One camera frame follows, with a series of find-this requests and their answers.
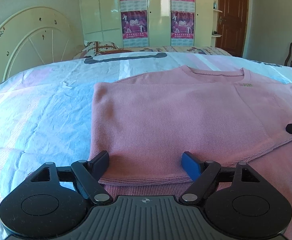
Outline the pink knit sweater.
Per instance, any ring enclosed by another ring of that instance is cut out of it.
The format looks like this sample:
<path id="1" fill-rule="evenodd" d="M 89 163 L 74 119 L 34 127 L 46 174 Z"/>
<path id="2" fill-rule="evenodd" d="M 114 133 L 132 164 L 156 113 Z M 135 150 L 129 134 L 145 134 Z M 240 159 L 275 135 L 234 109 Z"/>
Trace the pink knit sweater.
<path id="1" fill-rule="evenodd" d="M 291 197 L 292 84 L 181 66 L 97 83 L 92 106 L 90 155 L 109 153 L 101 183 L 113 196 L 181 194 L 188 151 L 222 166 L 249 162 Z"/>

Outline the pastel patchwork bed quilt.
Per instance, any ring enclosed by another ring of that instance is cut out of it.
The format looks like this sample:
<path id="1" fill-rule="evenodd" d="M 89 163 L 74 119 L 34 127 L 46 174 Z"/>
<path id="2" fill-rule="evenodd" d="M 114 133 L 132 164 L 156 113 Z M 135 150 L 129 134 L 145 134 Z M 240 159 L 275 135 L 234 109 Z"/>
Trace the pastel patchwork bed quilt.
<path id="1" fill-rule="evenodd" d="M 46 64 L 0 84 L 0 202 L 29 173 L 47 161 L 58 166 L 87 159 L 90 148 L 93 87 L 130 76 L 192 68 L 235 71 L 246 68 L 292 84 L 292 68 L 240 57 L 167 53 L 127 53 Z M 6 232 L 0 222 L 0 239 Z"/>

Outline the cartoon print yellow bedsheet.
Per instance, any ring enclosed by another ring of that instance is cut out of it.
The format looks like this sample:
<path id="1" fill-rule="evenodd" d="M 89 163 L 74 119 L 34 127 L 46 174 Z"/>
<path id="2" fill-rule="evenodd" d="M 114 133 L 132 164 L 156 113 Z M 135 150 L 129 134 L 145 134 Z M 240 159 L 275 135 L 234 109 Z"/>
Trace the cartoon print yellow bedsheet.
<path id="1" fill-rule="evenodd" d="M 152 52 L 178 52 L 203 55 L 224 55 L 231 56 L 227 51 L 217 47 L 195 47 L 195 46 L 161 46 L 161 47 L 132 47 L 125 48 L 129 51 L 152 51 Z"/>

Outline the orange knitted cushion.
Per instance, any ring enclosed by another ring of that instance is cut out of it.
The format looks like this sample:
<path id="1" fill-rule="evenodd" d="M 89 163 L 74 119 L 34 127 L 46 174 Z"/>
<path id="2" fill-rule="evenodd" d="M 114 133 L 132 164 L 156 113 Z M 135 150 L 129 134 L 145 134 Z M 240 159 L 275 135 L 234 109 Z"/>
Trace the orange knitted cushion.
<path id="1" fill-rule="evenodd" d="M 111 55 L 111 54 L 118 54 L 118 53 L 130 53 L 132 50 L 128 49 L 115 49 L 115 50 L 109 50 L 109 51 L 103 51 L 102 55 Z"/>

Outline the patterned white pillow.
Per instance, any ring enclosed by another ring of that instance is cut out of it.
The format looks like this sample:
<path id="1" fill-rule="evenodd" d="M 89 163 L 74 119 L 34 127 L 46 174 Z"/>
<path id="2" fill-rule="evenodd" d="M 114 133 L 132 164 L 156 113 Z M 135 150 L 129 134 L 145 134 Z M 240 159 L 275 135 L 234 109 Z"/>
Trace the patterned white pillow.
<path id="1" fill-rule="evenodd" d="M 81 52 L 82 57 L 94 57 L 102 52 L 117 50 L 119 47 L 113 42 L 106 41 L 90 41 L 85 43 L 85 48 Z"/>

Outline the brown wooden door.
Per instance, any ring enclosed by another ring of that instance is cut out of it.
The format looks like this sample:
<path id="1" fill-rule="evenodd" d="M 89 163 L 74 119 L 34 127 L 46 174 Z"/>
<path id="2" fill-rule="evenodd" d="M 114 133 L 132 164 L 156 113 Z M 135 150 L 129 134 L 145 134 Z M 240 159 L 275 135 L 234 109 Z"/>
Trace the brown wooden door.
<path id="1" fill-rule="evenodd" d="M 218 0 L 216 46 L 242 57 L 246 38 L 249 0 Z"/>

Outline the cream round headboard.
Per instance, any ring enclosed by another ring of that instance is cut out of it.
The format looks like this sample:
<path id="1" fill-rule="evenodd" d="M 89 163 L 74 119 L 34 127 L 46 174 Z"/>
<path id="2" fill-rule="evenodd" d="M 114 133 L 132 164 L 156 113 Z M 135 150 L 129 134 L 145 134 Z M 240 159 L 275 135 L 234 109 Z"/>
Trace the cream round headboard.
<path id="1" fill-rule="evenodd" d="M 83 49 L 82 34 L 59 11 L 30 7 L 0 25 L 0 83 L 32 67 L 71 60 Z"/>

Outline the lower right purple poster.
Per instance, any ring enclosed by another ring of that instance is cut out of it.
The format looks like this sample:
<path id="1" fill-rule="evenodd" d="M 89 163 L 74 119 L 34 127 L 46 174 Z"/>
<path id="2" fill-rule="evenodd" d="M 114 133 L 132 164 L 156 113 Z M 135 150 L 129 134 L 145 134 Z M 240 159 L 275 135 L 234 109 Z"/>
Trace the lower right purple poster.
<path id="1" fill-rule="evenodd" d="M 195 13 L 171 12 L 171 38 L 193 39 L 195 27 Z"/>

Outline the lower left purple poster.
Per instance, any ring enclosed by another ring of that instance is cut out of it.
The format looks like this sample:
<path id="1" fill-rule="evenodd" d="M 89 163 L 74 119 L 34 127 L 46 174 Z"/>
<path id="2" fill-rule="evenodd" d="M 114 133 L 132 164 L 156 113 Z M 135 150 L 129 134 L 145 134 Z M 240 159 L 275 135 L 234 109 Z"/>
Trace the lower left purple poster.
<path id="1" fill-rule="evenodd" d="M 121 12 L 122 38 L 148 38 L 147 16 L 146 10 Z"/>

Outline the cream corner shelf unit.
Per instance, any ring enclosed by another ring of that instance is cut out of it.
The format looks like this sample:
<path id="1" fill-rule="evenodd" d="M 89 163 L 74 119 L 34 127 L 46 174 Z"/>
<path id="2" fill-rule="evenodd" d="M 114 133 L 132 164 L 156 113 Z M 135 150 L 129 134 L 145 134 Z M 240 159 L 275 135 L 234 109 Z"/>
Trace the cream corner shelf unit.
<path id="1" fill-rule="evenodd" d="M 222 11 L 219 9 L 219 0 L 213 0 L 213 30 L 212 30 L 212 44 L 215 45 L 216 39 L 221 35 L 218 32 L 219 14 Z"/>

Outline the cream glossy wardrobe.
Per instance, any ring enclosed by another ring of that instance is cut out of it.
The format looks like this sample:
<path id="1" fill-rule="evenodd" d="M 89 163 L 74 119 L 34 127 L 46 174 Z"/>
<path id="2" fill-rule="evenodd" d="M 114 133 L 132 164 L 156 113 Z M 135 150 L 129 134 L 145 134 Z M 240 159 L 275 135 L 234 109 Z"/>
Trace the cream glossy wardrobe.
<path id="1" fill-rule="evenodd" d="M 120 0 L 79 0 L 86 41 L 111 41 L 123 47 Z M 147 0 L 149 46 L 171 44 L 171 0 Z M 194 45 L 210 46 L 213 0 L 195 0 Z"/>

